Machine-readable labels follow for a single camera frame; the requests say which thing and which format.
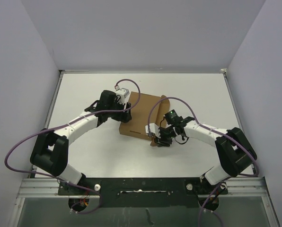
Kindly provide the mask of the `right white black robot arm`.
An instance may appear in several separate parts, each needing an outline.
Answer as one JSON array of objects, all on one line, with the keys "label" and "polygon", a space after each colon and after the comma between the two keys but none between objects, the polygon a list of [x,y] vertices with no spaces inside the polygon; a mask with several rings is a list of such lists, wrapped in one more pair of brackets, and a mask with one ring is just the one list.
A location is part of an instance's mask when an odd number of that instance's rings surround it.
[{"label": "right white black robot arm", "polygon": [[184,140],[192,138],[216,148],[220,163],[200,177],[200,188],[205,193],[215,190],[218,183],[240,175],[257,160],[254,149],[240,128],[213,128],[198,123],[191,116],[178,116],[175,110],[166,113],[163,119],[168,124],[166,128],[155,123],[146,125],[147,135],[154,137],[157,146],[169,147],[177,136],[181,136]]}]

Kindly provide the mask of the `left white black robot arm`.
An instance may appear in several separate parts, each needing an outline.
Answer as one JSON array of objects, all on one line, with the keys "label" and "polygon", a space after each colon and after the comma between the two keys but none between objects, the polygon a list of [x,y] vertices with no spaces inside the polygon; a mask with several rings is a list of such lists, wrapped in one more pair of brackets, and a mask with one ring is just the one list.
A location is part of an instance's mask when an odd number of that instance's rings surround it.
[{"label": "left white black robot arm", "polygon": [[74,194],[86,188],[84,175],[68,163],[69,146],[89,130],[99,127],[109,118],[127,123],[132,119],[131,103],[125,101],[129,90],[117,88],[115,92],[104,90],[98,100],[87,107],[65,128],[38,135],[30,162],[36,167],[69,183]]}]

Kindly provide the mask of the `brown cardboard box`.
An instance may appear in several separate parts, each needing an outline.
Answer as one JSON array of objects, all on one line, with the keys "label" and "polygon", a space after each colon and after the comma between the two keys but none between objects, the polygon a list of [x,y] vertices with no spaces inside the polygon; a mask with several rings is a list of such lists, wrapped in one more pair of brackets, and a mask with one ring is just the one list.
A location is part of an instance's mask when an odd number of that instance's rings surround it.
[{"label": "brown cardboard box", "polygon": [[150,116],[150,123],[155,123],[157,126],[162,126],[163,128],[166,127],[167,122],[163,117],[169,112],[170,102],[169,100],[164,100],[159,103],[158,101],[162,98],[165,98],[165,96],[162,95],[159,97],[141,94],[138,104],[131,109],[132,119],[128,123],[120,124],[119,133],[125,136],[150,140],[150,145],[155,147],[157,144],[154,142],[153,138],[148,137],[145,131],[145,126],[148,122],[150,110],[157,104]]}]

